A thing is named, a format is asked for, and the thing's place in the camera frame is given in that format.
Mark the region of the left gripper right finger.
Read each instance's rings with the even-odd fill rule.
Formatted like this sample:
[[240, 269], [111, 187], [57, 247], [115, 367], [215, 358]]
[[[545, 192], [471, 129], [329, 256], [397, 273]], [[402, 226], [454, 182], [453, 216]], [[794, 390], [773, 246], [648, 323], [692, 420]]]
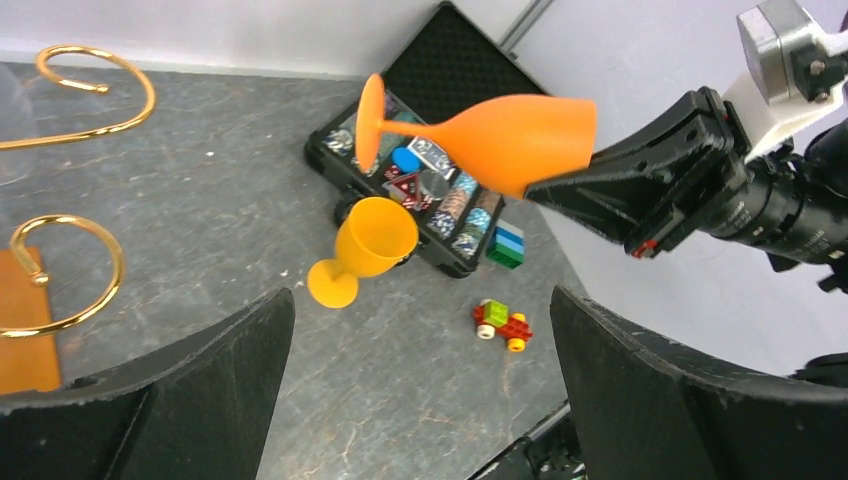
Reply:
[[591, 479], [843, 479], [847, 357], [742, 367], [556, 287], [550, 317]]

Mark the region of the orange plastic wine glass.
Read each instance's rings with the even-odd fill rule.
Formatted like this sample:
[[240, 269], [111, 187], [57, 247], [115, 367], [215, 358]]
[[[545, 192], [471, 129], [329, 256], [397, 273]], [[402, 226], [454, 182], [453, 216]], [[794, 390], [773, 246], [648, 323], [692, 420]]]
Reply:
[[529, 186], [589, 167], [597, 131], [593, 101], [535, 94], [500, 96], [442, 123], [388, 120], [385, 86], [371, 75], [363, 88], [355, 128], [361, 171], [374, 163], [383, 133], [426, 138], [484, 187], [522, 198]]

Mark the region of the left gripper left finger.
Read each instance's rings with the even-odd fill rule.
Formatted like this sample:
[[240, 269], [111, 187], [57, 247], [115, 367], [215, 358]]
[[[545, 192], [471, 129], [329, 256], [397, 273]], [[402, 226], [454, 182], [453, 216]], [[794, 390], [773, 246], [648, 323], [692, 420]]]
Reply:
[[5, 479], [252, 479], [295, 325], [288, 289], [50, 392], [1, 399]]

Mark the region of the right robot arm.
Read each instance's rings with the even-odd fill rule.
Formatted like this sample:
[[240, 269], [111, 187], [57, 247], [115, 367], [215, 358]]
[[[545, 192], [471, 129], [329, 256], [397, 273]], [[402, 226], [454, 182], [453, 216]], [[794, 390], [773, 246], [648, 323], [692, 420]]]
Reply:
[[710, 88], [685, 93], [585, 170], [530, 185], [525, 198], [621, 245], [635, 258], [695, 231], [764, 251], [777, 272], [827, 265], [823, 291], [847, 287], [847, 126], [752, 156], [735, 106]]

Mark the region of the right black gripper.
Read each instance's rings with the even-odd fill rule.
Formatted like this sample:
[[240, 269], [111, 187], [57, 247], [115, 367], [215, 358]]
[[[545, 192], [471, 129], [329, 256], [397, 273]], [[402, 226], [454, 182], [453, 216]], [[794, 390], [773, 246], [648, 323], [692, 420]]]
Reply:
[[636, 258], [674, 250], [694, 231], [782, 250], [795, 225], [792, 149], [746, 163], [733, 104], [690, 90], [653, 121], [595, 153], [590, 166], [530, 185], [524, 198], [568, 217]]

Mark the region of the yellow plastic wine glass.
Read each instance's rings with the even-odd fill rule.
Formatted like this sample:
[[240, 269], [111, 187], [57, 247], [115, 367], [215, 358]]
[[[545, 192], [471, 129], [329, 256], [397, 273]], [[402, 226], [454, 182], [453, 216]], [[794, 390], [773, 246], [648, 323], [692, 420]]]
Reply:
[[307, 288], [320, 305], [345, 308], [357, 297], [360, 279], [386, 273], [412, 253], [418, 241], [417, 223], [404, 206], [389, 198], [364, 198], [339, 228], [334, 256], [309, 270]]

